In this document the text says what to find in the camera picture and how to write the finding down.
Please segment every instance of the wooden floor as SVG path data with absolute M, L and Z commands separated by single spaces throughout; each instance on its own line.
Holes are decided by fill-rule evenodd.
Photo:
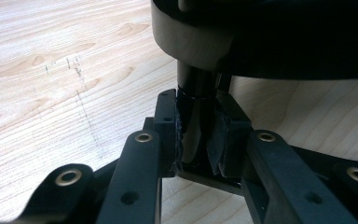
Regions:
M 0 1 L 0 220 L 55 168 L 116 159 L 175 87 L 147 0 Z M 231 89 L 257 129 L 358 160 L 358 80 L 238 77 Z M 252 223 L 243 198 L 180 178 L 163 182 L 162 221 Z

